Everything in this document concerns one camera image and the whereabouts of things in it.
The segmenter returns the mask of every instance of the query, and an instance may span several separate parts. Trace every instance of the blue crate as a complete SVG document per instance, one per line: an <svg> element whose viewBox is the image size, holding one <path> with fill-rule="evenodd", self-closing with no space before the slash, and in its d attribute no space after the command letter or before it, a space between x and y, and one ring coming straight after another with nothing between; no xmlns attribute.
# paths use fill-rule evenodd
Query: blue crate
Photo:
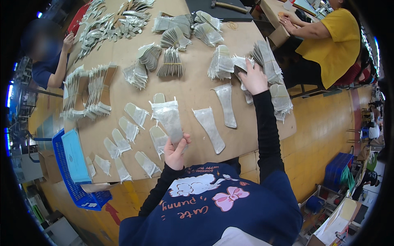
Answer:
<svg viewBox="0 0 394 246"><path fill-rule="evenodd" d="M61 137L64 135L64 129L56 133L52 138L52 145L56 156L56 161L59 165L60 174L63 177L67 190L70 193L75 205L80 208L101 211L101 208L109 200L112 200L110 191L100 191L94 193L86 193L80 185L75 184L70 176L69 168L65 158L63 142ZM96 203L94 207L89 207L90 203Z"/></svg>
<svg viewBox="0 0 394 246"><path fill-rule="evenodd" d="M340 190L340 181L343 170L348 163L353 163L352 154L339 153L326 167L324 176L324 186L338 192Z"/></svg>

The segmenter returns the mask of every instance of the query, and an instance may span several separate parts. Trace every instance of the yellow floor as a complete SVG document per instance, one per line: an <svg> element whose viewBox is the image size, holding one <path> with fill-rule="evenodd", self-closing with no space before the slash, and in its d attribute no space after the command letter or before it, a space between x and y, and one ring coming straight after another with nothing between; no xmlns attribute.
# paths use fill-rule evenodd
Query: yellow floor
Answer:
<svg viewBox="0 0 394 246"><path fill-rule="evenodd" d="M359 88L358 91L360 107L367 107L371 99L371 87ZM354 128L353 103L350 91L327 97L295 98L292 102L297 133L281 141L281 153L294 194L302 202L314 192L315 184L323 182L325 167L338 152L349 152L351 144L346 141L354 134L346 130ZM29 119L29 130L35 132L52 114L54 132L60 130L63 127L59 119L61 107L61 98L50 96L48 99L48 96L40 95L37 108ZM258 152L240 157L241 177L260 182L257 160ZM109 204L118 212L116 216L120 220L136 216L156 182L157 178L128 181L111 189L113 200ZM41 187L52 209L62 212L89 245L101 245L97 239L102 245L117 245L119 226L105 206L100 212L77 208L64 182L54 185L44 182Z"/></svg>

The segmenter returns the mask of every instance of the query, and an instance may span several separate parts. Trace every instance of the black sleeve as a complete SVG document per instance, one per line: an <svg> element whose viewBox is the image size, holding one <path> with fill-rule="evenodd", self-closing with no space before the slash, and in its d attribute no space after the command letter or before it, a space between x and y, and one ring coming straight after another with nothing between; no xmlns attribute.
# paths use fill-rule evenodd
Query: black sleeve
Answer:
<svg viewBox="0 0 394 246"><path fill-rule="evenodd" d="M279 144L276 118L273 114L273 105L269 91L253 96L256 107L258 153L257 161L260 167L260 183L263 183L273 171L284 172L284 164L281 159L281 146Z"/></svg>
<svg viewBox="0 0 394 246"><path fill-rule="evenodd" d="M185 169L174 170L164 163L164 169L162 175L157 180L156 186L151 190L150 195L146 198L144 204L141 207L138 216L148 216L152 210L159 204L163 198L165 192L168 190L172 182L180 177L185 172Z"/></svg>

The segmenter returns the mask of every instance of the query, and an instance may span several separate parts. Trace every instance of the tiled floor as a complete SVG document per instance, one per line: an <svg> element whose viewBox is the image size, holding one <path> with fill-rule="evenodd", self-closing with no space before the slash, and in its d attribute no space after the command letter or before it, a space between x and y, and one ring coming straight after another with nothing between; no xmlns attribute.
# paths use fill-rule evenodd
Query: tiled floor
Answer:
<svg viewBox="0 0 394 246"><path fill-rule="evenodd" d="M295 93L297 90L292 88L289 92ZM359 107L367 107L371 99L371 87L359 88L357 92ZM350 91L327 97L295 98L292 102L297 133L281 141L281 153L294 194L301 202L314 191L316 183L323 182L325 166L334 156L338 152L349 152L351 144L346 141L354 138L354 134L346 130L354 128L354 107ZM59 118L61 108L61 98L40 95L37 108L29 119L30 132L37 131L45 135L62 129L63 121ZM49 127L49 121L52 121L53 131L44 129L44 126ZM258 152L240 157L241 177L260 182L257 160ZM152 178L117 185L111 189L113 200L100 212L77 208L64 182L45 182L41 183L41 187L52 209L61 211L89 245L117 245L117 224L124 218L138 214L156 183L157 178Z"/></svg>

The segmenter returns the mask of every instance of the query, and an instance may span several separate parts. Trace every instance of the navy blue shirt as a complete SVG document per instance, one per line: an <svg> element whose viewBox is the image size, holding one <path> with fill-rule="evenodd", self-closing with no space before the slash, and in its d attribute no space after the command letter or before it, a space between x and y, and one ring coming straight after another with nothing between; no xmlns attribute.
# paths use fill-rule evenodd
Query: navy blue shirt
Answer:
<svg viewBox="0 0 394 246"><path fill-rule="evenodd" d="M213 245L231 226L272 245L292 245L302 223L284 172L259 185L227 164L206 163L186 168L148 217L124 219L119 245Z"/></svg>
<svg viewBox="0 0 394 246"><path fill-rule="evenodd" d="M56 73L56 69L58 68L60 60L60 53L53 59L47 61L37 61L32 65L33 80L44 89L47 89L48 87L50 75ZM59 88L64 89L64 84L61 83Z"/></svg>

